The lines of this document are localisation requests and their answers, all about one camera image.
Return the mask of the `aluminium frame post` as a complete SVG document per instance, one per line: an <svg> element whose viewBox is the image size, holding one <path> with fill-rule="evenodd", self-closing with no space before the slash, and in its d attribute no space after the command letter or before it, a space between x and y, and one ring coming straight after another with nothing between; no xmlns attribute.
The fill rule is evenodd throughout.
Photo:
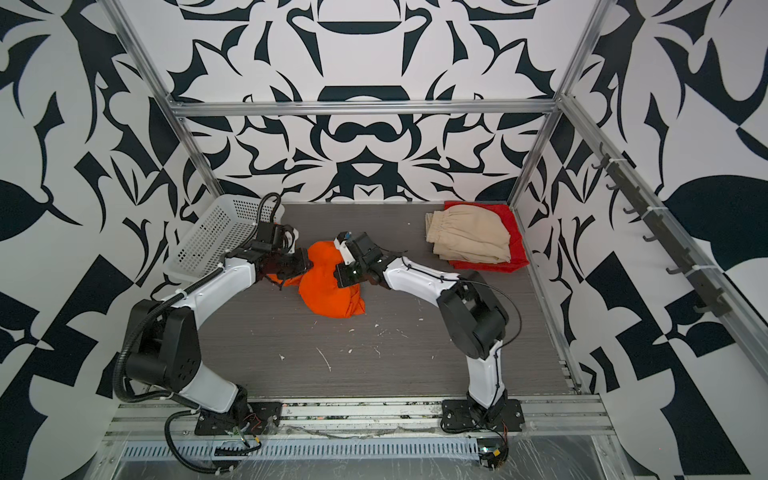
<svg viewBox="0 0 768 480"><path fill-rule="evenodd" d="M528 156L523 162L523 168L518 176L515 185L507 199L507 205L510 209L514 209L518 200L522 196L522 193L531 180L537 164L541 159L544 147L554 130L560 121L560 118L564 112L561 104L566 96L572 93L572 90L577 83L580 75L584 69L584 65L588 57L593 52L600 34L603 29L603 25L607 21L610 15L611 9L616 5L616 1L611 0L599 0L595 3L588 22L576 44L574 53L567 65L563 80L556 90L553 99L551 101L552 106L547 111L545 121L539 130L534 144L529 151Z"/></svg>
<svg viewBox="0 0 768 480"><path fill-rule="evenodd" d="M224 191L218 179L215 177L207 159L195 143L192 134L183 122L174 114L170 93L153 64L148 50L143 45L136 29L131 24L127 12L124 10L121 3L116 0L102 0L99 1L99 4L105 10L105 15L112 24L117 37L134 61L140 76L149 88L172 132L188 154L189 159L200 175L204 185L215 197L223 195Z"/></svg>

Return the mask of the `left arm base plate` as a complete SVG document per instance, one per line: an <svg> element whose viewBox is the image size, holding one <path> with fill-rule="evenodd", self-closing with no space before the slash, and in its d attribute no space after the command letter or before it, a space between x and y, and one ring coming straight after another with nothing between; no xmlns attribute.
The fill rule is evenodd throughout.
<svg viewBox="0 0 768 480"><path fill-rule="evenodd" d="M217 436L233 434L238 428L243 434L260 435L280 425L283 403L279 401L257 401L236 403L227 413L202 410L198 416L194 434Z"/></svg>

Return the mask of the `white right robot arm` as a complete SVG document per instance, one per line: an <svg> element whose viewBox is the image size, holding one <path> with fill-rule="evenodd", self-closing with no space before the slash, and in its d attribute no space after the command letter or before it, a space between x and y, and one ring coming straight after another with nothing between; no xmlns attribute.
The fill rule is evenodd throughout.
<svg viewBox="0 0 768 480"><path fill-rule="evenodd" d="M334 246L342 257L334 272L339 287L369 282L410 294L439 310L450 340L467 360L470 407L487 419L496 417L506 403L501 350L509 315L482 276L418 264L381 248L365 232L357 236L342 232Z"/></svg>

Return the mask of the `beige shorts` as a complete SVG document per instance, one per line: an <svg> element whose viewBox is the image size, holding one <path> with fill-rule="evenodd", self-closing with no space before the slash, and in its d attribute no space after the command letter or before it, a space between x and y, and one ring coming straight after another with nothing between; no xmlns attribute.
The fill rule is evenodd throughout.
<svg viewBox="0 0 768 480"><path fill-rule="evenodd" d="M442 260L501 264L511 260L511 235L501 217L471 205L425 214L426 241Z"/></svg>

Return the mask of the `black hook rack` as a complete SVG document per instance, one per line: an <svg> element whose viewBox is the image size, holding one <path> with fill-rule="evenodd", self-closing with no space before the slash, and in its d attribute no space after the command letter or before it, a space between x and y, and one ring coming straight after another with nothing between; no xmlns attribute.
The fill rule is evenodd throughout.
<svg viewBox="0 0 768 480"><path fill-rule="evenodd" d="M599 146L600 160L593 169L603 170L613 181L607 188L619 191L629 202L630 207L623 212L641 220L648 230L644 236L647 243L657 242L670 257L673 267L667 267L668 275L682 275L700 298L694 304L697 313L711 313L715 317L724 317L733 311L725 297L724 289L714 280L717 267L694 252L692 243L685 239L682 227L673 218L671 211L662 205L656 195L635 173L626 158L612 157Z"/></svg>

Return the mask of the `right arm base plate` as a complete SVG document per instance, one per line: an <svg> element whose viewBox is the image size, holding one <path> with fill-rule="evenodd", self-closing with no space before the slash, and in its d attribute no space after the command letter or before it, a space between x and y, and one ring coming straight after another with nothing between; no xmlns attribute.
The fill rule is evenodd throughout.
<svg viewBox="0 0 768 480"><path fill-rule="evenodd" d="M520 401L505 395L490 408L484 408L470 398L443 400L441 408L440 428L449 434L478 430L521 432L525 424Z"/></svg>

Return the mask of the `orange shorts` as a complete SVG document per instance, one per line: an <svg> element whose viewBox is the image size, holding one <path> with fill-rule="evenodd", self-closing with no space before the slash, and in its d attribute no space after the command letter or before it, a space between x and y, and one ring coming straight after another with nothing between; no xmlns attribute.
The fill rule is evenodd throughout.
<svg viewBox="0 0 768 480"><path fill-rule="evenodd" d="M334 277L335 267L342 262L342 255L332 241L314 243L308 249L312 268L301 276L279 280L275 274L267 278L278 286L297 286L305 305L320 316L345 319L366 313L361 287L353 285L341 288Z"/></svg>

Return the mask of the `white plastic laundry basket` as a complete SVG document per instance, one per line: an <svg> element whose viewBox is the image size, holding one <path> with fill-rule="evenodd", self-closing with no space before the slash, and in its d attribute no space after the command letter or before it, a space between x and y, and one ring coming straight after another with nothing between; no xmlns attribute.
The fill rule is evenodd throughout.
<svg viewBox="0 0 768 480"><path fill-rule="evenodd" d="M269 219L274 200L259 210L260 200L223 195L213 201L179 243L170 249L163 272L174 281L194 282L214 270L226 250L240 244L260 219Z"/></svg>

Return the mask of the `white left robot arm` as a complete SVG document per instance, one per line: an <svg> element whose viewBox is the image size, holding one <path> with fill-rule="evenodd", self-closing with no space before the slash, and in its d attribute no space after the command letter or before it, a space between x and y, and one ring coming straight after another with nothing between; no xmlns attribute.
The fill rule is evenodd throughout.
<svg viewBox="0 0 768 480"><path fill-rule="evenodd" d="M113 370L116 397L124 403L172 399L217 414L239 410L243 389L204 364L199 330L259 281L283 283L305 274L312 262L296 245L298 237L290 225L260 222L239 245L227 247L204 277L164 300L135 304Z"/></svg>

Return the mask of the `aluminium frame horizontal bar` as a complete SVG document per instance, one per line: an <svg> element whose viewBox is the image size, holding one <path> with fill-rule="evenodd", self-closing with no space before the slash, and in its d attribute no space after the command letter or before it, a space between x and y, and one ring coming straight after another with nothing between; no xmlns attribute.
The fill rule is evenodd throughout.
<svg viewBox="0 0 768 480"><path fill-rule="evenodd" d="M524 100L404 100L305 102L172 102L177 117L374 115L453 113L547 113L551 99Z"/></svg>

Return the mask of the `aluminium frame right side bar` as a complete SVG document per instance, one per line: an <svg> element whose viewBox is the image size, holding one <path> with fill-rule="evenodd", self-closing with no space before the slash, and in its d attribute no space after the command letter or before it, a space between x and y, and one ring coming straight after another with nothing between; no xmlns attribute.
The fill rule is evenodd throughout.
<svg viewBox="0 0 768 480"><path fill-rule="evenodd" d="M650 231L643 240L660 244L672 260L674 266L667 268L667 273L685 277L697 292L704 306L695 310L717 317L758 373L766 377L767 325L758 311L698 246L578 101L570 95L560 95L555 103L596 155L597 161L591 168L598 172L597 178L606 178L606 188L621 193L628 202L623 212L641 220Z"/></svg>

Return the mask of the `aluminium frame right post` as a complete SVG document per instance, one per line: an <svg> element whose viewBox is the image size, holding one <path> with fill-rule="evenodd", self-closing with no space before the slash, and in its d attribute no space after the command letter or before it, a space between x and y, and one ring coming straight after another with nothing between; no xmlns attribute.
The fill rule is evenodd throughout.
<svg viewBox="0 0 768 480"><path fill-rule="evenodd" d="M576 44L574 53L567 65L563 80L556 90L553 99L551 101L552 106L547 111L545 121L539 130L534 144L529 151L528 156L523 162L523 168L518 176L515 185L507 199L507 205L510 209L514 209L518 200L522 196L522 193L531 180L537 164L541 159L544 147L554 130L560 121L560 118L564 112L561 104L566 96L572 93L572 90L577 83L580 75L584 69L584 65L588 57L593 52L600 34L603 29L603 25L607 21L610 15L611 9L616 5L616 1L611 0L599 0L595 3L588 22Z"/></svg>

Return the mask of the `red shorts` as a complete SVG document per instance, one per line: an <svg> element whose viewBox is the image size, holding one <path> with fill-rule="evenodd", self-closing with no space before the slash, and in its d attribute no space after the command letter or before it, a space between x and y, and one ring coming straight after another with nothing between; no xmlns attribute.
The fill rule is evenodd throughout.
<svg viewBox="0 0 768 480"><path fill-rule="evenodd" d="M510 235L508 248L510 253L510 260L507 262L497 264L486 263L473 263L461 260L449 260L449 264L459 270L478 270L478 271L490 271L499 273L513 273L529 265L529 260L523 246L523 236L519 231L518 223L515 215L510 210L509 206L504 203L477 203L477 202L460 202L460 201L445 201L443 207L448 210L454 206L474 206L484 210L495 213L501 220L505 229Z"/></svg>

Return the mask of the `aluminium mounting rail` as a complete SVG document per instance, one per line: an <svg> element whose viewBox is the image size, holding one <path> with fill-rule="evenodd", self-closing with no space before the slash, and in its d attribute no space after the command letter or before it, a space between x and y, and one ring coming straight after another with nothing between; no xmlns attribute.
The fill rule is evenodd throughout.
<svg viewBox="0 0 768 480"><path fill-rule="evenodd" d="M613 435L598 396L517 396L522 432L532 436ZM271 410L260 407L246 421L262 438L383 438L442 436L440 397L289 398ZM166 418L180 406L169 401L118 407L105 440L161 440Z"/></svg>

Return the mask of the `aluminium frame left post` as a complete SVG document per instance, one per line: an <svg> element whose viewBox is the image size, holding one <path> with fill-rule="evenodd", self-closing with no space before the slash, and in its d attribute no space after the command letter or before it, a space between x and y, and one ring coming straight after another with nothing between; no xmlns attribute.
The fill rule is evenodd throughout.
<svg viewBox="0 0 768 480"><path fill-rule="evenodd" d="M148 50L143 45L136 29L131 24L127 12L124 10L121 3L116 0L102 0L99 1L99 4L105 10L105 15L112 24L117 37L134 61L140 76L149 88L172 132L188 154L189 159L200 175L204 185L215 197L223 195L224 191L218 179L215 177L207 159L195 143L192 134L183 122L174 114L170 93L153 64Z"/></svg>

